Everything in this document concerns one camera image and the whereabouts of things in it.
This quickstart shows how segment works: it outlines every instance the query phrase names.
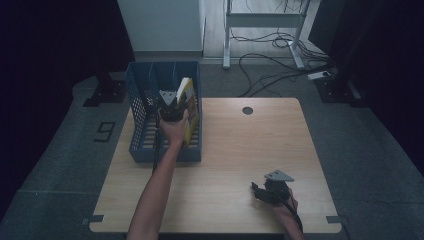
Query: black curtain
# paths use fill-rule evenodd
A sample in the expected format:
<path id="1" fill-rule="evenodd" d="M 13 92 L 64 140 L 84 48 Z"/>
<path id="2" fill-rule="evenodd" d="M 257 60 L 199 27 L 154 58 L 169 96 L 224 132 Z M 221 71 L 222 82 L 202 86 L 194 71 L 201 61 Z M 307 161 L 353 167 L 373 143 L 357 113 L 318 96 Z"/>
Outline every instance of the black curtain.
<path id="1" fill-rule="evenodd" d="M 424 22 L 416 3 L 385 1 L 355 59 L 362 97 L 424 174 Z"/>
<path id="2" fill-rule="evenodd" d="M 133 51 L 116 0 L 0 2 L 1 212 L 41 157 L 73 86 L 125 71 Z"/>

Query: cable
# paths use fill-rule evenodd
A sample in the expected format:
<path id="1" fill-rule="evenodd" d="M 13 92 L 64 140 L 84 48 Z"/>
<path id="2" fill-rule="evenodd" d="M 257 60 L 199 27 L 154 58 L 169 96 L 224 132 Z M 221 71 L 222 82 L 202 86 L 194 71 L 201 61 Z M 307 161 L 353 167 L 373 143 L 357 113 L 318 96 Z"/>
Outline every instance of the cable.
<path id="1" fill-rule="evenodd" d="M 294 206 L 294 202 L 293 202 L 293 197 L 291 195 L 289 195 L 291 200 L 292 200 L 292 206 L 290 206 L 290 204 L 288 204 L 288 202 L 282 198 L 280 198 L 281 202 L 283 203 L 283 205 L 290 211 L 290 213 L 293 215 L 294 219 L 296 220 L 297 225 L 299 226 L 300 231 L 303 233 L 303 224 L 302 224 L 302 220 L 300 220 L 299 215 L 297 214 L 297 209 Z"/>
<path id="2" fill-rule="evenodd" d="M 265 87 L 265 90 L 267 90 L 270 93 L 276 94 L 279 97 L 282 97 L 280 93 L 269 90 L 268 87 L 266 87 L 266 84 L 263 83 L 263 80 L 268 79 L 268 78 L 272 78 L 272 77 L 275 77 L 275 76 L 262 76 L 256 83 L 260 82 L 262 84 L 262 86 Z"/>
<path id="3" fill-rule="evenodd" d="M 252 9 L 250 9 L 249 4 L 247 3 L 247 0 L 246 0 L 246 7 L 249 9 L 249 11 L 250 11 L 251 13 L 253 13 L 253 12 L 252 12 Z"/>
<path id="4" fill-rule="evenodd" d="M 301 0 L 300 1 L 300 5 L 298 6 L 298 7 L 296 7 L 295 8 L 295 2 L 296 1 L 293 1 L 293 4 L 292 4 L 292 7 L 287 7 L 287 5 L 286 5 L 286 8 L 288 8 L 288 9 L 290 9 L 291 11 L 292 11 L 292 13 L 294 13 L 295 11 L 297 11 L 297 10 L 299 10 L 299 13 L 302 11 L 302 5 L 303 5 L 303 1 L 304 0 Z"/>
<path id="5" fill-rule="evenodd" d="M 277 8 L 275 8 L 275 10 L 274 10 L 274 13 L 276 13 L 277 12 L 277 9 L 281 6 L 283 4 L 283 0 L 281 0 L 280 1 L 280 4 L 277 6 Z"/>
<path id="6" fill-rule="evenodd" d="M 287 5 L 289 4 L 289 0 L 286 0 L 286 6 L 284 7 L 284 13 L 287 11 Z"/>
<path id="7" fill-rule="evenodd" d="M 158 109 L 158 100 L 156 100 L 156 106 L 155 106 L 155 158 L 153 160 L 153 168 L 152 168 L 152 174 L 156 170 L 156 167 L 158 166 L 159 162 L 159 149 L 160 149 L 160 115 L 159 115 L 159 109 Z"/>
<path id="8" fill-rule="evenodd" d="M 288 73 L 293 73 L 293 72 L 297 72 L 297 71 L 288 71 L 288 72 L 281 72 L 281 73 L 277 73 L 277 74 L 274 74 L 274 75 L 264 75 L 264 76 L 261 76 L 261 77 L 259 78 L 259 80 L 258 80 L 258 81 L 256 81 L 254 84 L 252 84 L 252 88 L 253 88 L 256 84 L 258 84 L 259 82 L 260 82 L 263 86 L 265 86 L 266 84 L 265 84 L 265 83 L 263 83 L 263 80 L 267 80 L 267 79 L 271 79 L 271 78 L 280 78 L 280 77 L 285 77 L 285 76 L 287 76 L 287 75 L 283 75 L 284 73 L 285 73 L 285 74 L 288 74 Z"/>
<path id="9" fill-rule="evenodd" d="M 233 1 L 232 1 L 232 0 L 228 0 L 228 1 L 230 1 L 230 2 L 229 2 L 229 4 L 230 4 L 230 11 L 232 11 L 232 4 L 233 4 Z M 302 7 L 302 5 L 303 5 L 303 2 L 304 2 L 304 0 L 301 0 L 299 7 L 297 7 L 296 9 L 294 9 L 295 1 L 293 1 L 293 7 L 291 8 L 291 10 L 292 10 L 293 12 L 294 12 L 295 10 L 297 10 L 297 9 L 300 9 L 300 10 L 301 10 L 301 7 Z M 277 9 L 278 9 L 281 5 L 282 5 L 282 0 L 281 0 L 280 4 L 276 7 L 276 9 L 275 9 L 275 11 L 274 11 L 274 12 L 276 12 L 276 11 L 277 11 Z M 288 5 L 288 0 L 286 0 L 285 5 L 286 5 L 286 6 L 285 6 L 285 9 L 284 9 L 284 12 L 286 12 L 286 8 L 287 8 L 287 5 Z M 249 7 L 249 5 L 248 5 L 247 0 L 246 0 L 246 6 L 247 6 L 247 8 L 249 8 L 249 10 L 252 12 L 252 10 L 250 9 L 250 7 Z M 225 1 L 223 1 L 223 13 L 224 13 L 223 15 L 224 15 L 224 31 L 225 31 L 225 30 L 226 30 L 226 24 L 225 24 L 225 15 L 226 15 L 226 11 L 225 11 Z M 293 41 L 294 37 L 293 37 L 293 35 L 291 35 L 291 34 L 281 33 L 281 32 L 279 31 L 279 29 L 280 29 L 280 28 L 278 28 L 278 29 L 277 29 L 277 32 L 275 32 L 275 33 L 270 33 L 270 34 L 268 34 L 268 35 L 265 35 L 265 36 L 263 36 L 263 37 L 258 37 L 258 38 L 246 38 L 246 37 L 234 36 L 234 33 L 233 33 L 233 29 L 232 29 L 232 28 L 230 28 L 230 33 L 231 33 L 231 36 L 232 36 L 232 37 L 231 37 L 231 39 L 235 39 L 236 41 L 248 41 L 248 42 L 271 42 L 273 47 L 278 47 L 278 48 L 287 48 L 287 47 L 289 47 L 288 41 Z M 274 38 L 274 39 L 266 39 L 267 37 L 271 37 L 271 36 L 273 36 L 273 35 L 277 35 L 277 37 L 276 37 L 276 38 Z M 329 57 L 328 57 L 326 54 L 323 54 L 323 53 L 320 53 L 320 52 L 315 52 L 315 51 L 309 50 L 309 49 L 306 47 L 305 43 L 304 43 L 303 41 L 301 41 L 300 39 L 299 39 L 299 41 L 298 41 L 298 45 L 297 45 L 297 46 L 299 47 L 299 49 L 301 50 L 301 53 L 302 53 L 305 57 L 308 57 L 308 58 L 310 58 L 310 59 L 314 59 L 314 60 L 323 61 L 323 62 L 327 62 L 327 61 L 329 61 Z"/>
<path id="10" fill-rule="evenodd" d="M 347 230 L 347 227 L 344 225 L 344 224 L 342 224 L 342 228 L 343 228 L 343 230 L 345 231 L 345 233 L 346 233 L 346 237 L 347 237 L 347 239 L 348 240 L 351 240 L 351 238 L 350 238 L 350 233 L 349 233 L 349 231 Z"/>
<path id="11" fill-rule="evenodd" d="M 265 55 L 262 55 L 262 54 L 256 54 L 256 53 L 248 53 L 248 54 L 245 54 L 245 55 L 243 55 L 242 57 L 240 57 L 240 58 L 239 58 L 239 67 L 240 67 L 240 69 L 242 70 L 243 74 L 246 76 L 247 81 L 248 81 L 248 83 L 249 83 L 249 87 L 248 87 L 248 89 L 247 89 L 244 93 L 240 94 L 238 97 L 244 97 L 244 96 L 246 96 L 246 95 L 247 95 L 250 91 L 252 91 L 252 88 L 253 88 L 253 87 L 254 87 L 254 86 L 255 86 L 255 85 L 256 85 L 259 81 L 261 81 L 261 80 L 263 80 L 263 79 L 266 79 L 266 78 L 276 77 L 276 76 L 277 76 L 277 75 L 266 76 L 266 77 L 262 76 L 262 77 L 261 77 L 258 81 L 256 81 L 254 84 L 252 84 L 252 80 L 250 79 L 249 75 L 247 74 L 246 70 L 244 69 L 243 65 L 241 64 L 242 60 L 243 60 L 244 58 L 246 58 L 247 56 L 259 56 L 259 57 L 262 57 L 262 58 L 265 58 L 265 59 L 271 60 L 271 61 L 273 61 L 273 62 L 276 62 L 276 63 L 278 63 L 279 65 L 281 65 L 281 66 L 283 66 L 283 67 L 285 67 L 285 68 L 289 68 L 289 69 L 293 70 L 294 72 L 296 72 L 295 74 L 285 75 L 285 76 L 278 77 L 276 80 L 271 81 L 271 82 L 270 82 L 270 83 L 268 83 L 268 84 L 264 84 L 264 86 L 263 86 L 263 87 L 261 87 L 260 89 L 256 90 L 255 92 L 251 93 L 248 97 L 252 97 L 252 96 L 254 96 L 254 95 L 255 95 L 255 94 L 257 94 L 258 92 L 262 91 L 263 89 L 266 89 L 267 87 L 271 86 L 272 84 L 275 84 L 276 82 L 278 82 L 278 81 L 280 81 L 280 80 L 283 80 L 283 79 L 286 79 L 286 78 L 291 78 L 291 77 L 297 77 L 297 76 L 301 76 L 301 75 L 304 75 L 304 74 L 308 74 L 308 73 L 315 72 L 315 71 L 317 71 L 317 70 L 324 70 L 324 69 L 327 69 L 327 68 L 332 67 L 332 64 L 331 64 L 331 63 L 326 63 L 326 64 L 325 64 L 325 65 L 323 65 L 323 66 L 320 66 L 320 67 L 317 67 L 317 68 L 313 68 L 313 69 L 308 69 L 308 70 L 304 70 L 304 69 L 297 69 L 297 68 L 294 68 L 294 67 L 288 66 L 288 65 L 286 65 L 286 64 L 284 64 L 284 63 L 281 63 L 280 61 L 278 61 L 278 60 L 276 60 L 276 59 L 274 59 L 274 58 L 272 58 L 272 57 L 268 57 L 268 56 L 265 56 Z"/>

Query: metal frame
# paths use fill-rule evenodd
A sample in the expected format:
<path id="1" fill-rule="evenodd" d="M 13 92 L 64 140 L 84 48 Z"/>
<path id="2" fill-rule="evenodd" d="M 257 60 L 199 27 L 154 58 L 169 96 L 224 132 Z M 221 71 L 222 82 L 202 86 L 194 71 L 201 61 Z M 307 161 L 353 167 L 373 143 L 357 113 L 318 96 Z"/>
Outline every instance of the metal frame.
<path id="1" fill-rule="evenodd" d="M 302 59 L 297 51 L 300 33 L 305 23 L 306 13 L 310 0 L 306 0 L 301 13 L 231 13 L 231 1 L 227 1 L 227 12 L 225 14 L 225 41 L 223 67 L 230 68 L 230 30 L 233 27 L 256 27 L 256 28 L 296 28 L 293 41 L 289 42 L 290 52 L 298 69 L 304 69 Z"/>

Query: small object in hand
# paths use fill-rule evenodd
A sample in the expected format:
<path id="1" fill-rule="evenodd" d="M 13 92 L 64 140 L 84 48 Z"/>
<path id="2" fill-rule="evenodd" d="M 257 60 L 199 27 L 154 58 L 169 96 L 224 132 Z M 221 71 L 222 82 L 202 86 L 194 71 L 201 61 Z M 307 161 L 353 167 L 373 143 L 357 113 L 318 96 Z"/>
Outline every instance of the small object in hand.
<path id="1" fill-rule="evenodd" d="M 186 99 L 181 97 L 177 101 L 177 92 L 159 91 L 159 113 L 165 122 L 178 122 L 183 119 L 184 110 L 187 108 Z"/>
<path id="2" fill-rule="evenodd" d="M 265 175 L 265 189 L 261 189 L 252 182 L 252 190 L 255 198 L 270 203 L 279 204 L 290 198 L 289 187 L 286 182 L 293 182 L 294 179 L 280 170 L 273 171 Z"/>

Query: hand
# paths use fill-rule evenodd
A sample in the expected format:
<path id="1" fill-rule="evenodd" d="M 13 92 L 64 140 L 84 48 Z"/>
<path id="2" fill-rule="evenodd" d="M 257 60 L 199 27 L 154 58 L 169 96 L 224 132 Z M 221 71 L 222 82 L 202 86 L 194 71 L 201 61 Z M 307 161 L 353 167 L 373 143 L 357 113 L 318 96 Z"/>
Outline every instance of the hand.
<path id="1" fill-rule="evenodd" d="M 185 125 L 188 119 L 187 109 L 184 111 L 183 119 L 179 122 L 165 122 L 160 120 L 160 128 L 168 139 L 169 145 L 181 144 L 184 139 Z"/>
<path id="2" fill-rule="evenodd" d="M 289 192 L 290 192 L 290 198 L 287 200 L 287 203 L 290 205 L 290 207 L 292 207 L 296 211 L 298 203 L 296 199 L 294 199 L 293 191 L 291 188 L 289 188 Z M 274 214 L 276 215 L 278 219 L 282 219 L 282 220 L 294 219 L 293 214 L 283 204 L 272 205 L 272 211 L 274 212 Z"/>
<path id="3" fill-rule="evenodd" d="M 297 211 L 297 201 L 294 199 L 293 191 L 289 188 L 290 198 L 287 200 L 287 203 L 292 207 L 295 211 Z M 292 240 L 302 240 L 304 239 L 303 233 L 300 231 L 299 225 L 296 222 L 295 216 L 290 212 L 290 210 L 284 206 L 273 205 L 272 211 L 275 214 L 278 222 L 283 226 L 285 232 L 290 236 Z"/>

